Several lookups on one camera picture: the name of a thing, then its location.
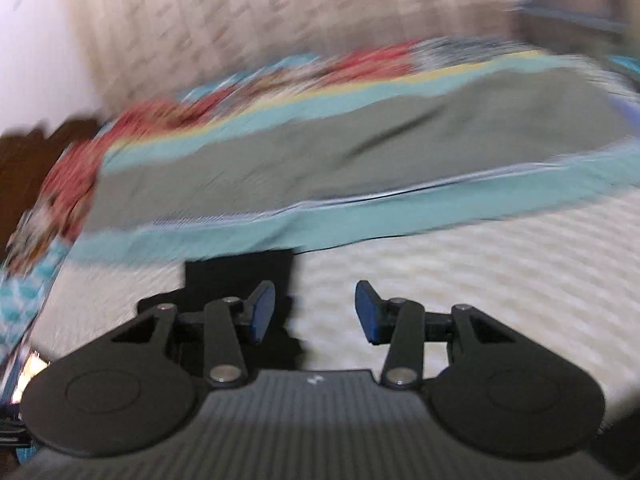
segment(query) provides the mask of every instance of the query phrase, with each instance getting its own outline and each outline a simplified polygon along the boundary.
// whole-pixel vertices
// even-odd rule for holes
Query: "patterned fabric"
[[[68,249],[68,244],[55,240],[26,278],[10,278],[5,272],[0,272],[0,361],[20,341],[40,311]]]
[[[295,52],[512,36],[519,0],[66,0],[113,111]]]
[[[238,114],[249,106],[299,94],[305,90],[361,80],[384,80],[462,61],[489,59],[520,52],[527,46],[499,40],[468,38],[438,40],[433,45],[405,43],[343,57],[314,59],[298,64],[281,63],[228,78],[198,100],[153,100],[131,107],[111,129],[70,149],[45,179],[37,214],[21,222],[9,245],[7,266],[12,274],[26,274],[38,261],[51,239],[60,235],[74,241],[92,203],[94,183],[104,155],[113,146],[149,137],[175,134],[213,120]]]
[[[53,133],[36,126],[0,134],[0,261],[25,211],[34,207],[47,174],[67,147],[88,140],[98,131],[95,119],[69,119]]]
[[[368,240],[294,260],[294,319],[309,369],[382,368],[353,305],[369,280],[446,312],[469,303],[585,368],[607,397],[607,416],[640,392],[640,190],[575,208],[423,235]],[[182,263],[84,266],[67,260],[31,344],[62,356],[135,315],[140,298],[182,286]],[[426,346],[425,375],[447,363]]]

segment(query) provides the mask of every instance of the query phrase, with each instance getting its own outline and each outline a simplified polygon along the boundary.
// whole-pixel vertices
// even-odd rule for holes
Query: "yellow stripe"
[[[459,65],[449,66],[446,68],[439,68],[437,70],[431,70],[428,72],[418,72],[417,74],[405,75],[400,77],[395,77],[392,79],[377,79],[373,81],[367,81],[362,83],[341,83],[336,85],[327,86],[325,88],[320,89],[311,89],[301,92],[300,94],[291,96],[291,97],[282,97],[275,98],[273,100],[269,100],[265,103],[256,103],[254,105],[249,106],[238,115],[231,115],[226,118],[213,120],[204,126],[199,127],[189,127],[189,128],[176,128],[172,130],[170,134],[158,135],[157,137],[151,137],[149,139],[139,139],[139,140],[117,140],[114,142],[111,147],[108,149],[107,154],[111,152],[111,150],[118,150],[127,145],[136,145],[136,146],[144,146],[146,144],[151,144],[153,142],[162,142],[164,140],[173,139],[174,137],[194,137],[197,135],[204,134],[211,130],[212,128],[219,128],[225,123],[228,123],[231,120],[235,120],[239,117],[242,117],[245,114],[253,113],[260,110],[267,110],[269,108],[275,108],[278,106],[289,105],[293,103],[298,103],[300,101],[305,101],[309,99],[314,99],[316,97],[322,96],[336,96],[342,95],[346,93],[352,93],[357,90],[363,90],[365,88],[369,88],[371,86],[378,85],[380,83],[384,84],[416,84],[422,83],[425,81],[430,81],[433,79],[437,79],[446,75],[455,75],[466,72],[471,72],[472,70],[480,70],[481,68],[495,62],[497,59],[503,57],[517,57],[517,58],[529,58],[529,57],[537,57],[543,54],[540,50],[526,50],[524,52],[515,52],[513,54],[503,54],[497,58],[492,59],[491,61],[483,61],[481,63],[463,63]]]

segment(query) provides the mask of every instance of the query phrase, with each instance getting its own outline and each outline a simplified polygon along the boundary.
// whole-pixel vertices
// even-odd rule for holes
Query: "blue patterned fabric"
[[[186,92],[181,92],[177,95],[177,98],[181,101],[197,101],[198,99],[202,99],[207,95],[220,90],[221,88],[225,88],[229,85],[233,85],[240,81],[248,81],[254,79],[263,74],[268,74],[279,70],[281,68],[293,67],[293,66],[305,66],[308,63],[312,63],[315,60],[320,59],[316,54],[301,54],[300,56],[289,56],[284,59],[281,59],[279,62],[259,68],[258,70],[248,70],[244,72],[236,72],[235,74],[230,75],[229,77],[222,79],[220,81],[216,81],[213,83],[207,83],[201,86],[196,86],[196,88],[192,88]]]
[[[0,360],[18,344],[44,304],[68,252],[68,244],[56,239],[28,276],[8,278],[0,271]]]
[[[18,462],[20,464],[24,464],[31,460],[34,455],[38,452],[38,448],[35,446],[27,447],[25,449],[16,449],[15,453],[18,457]]]

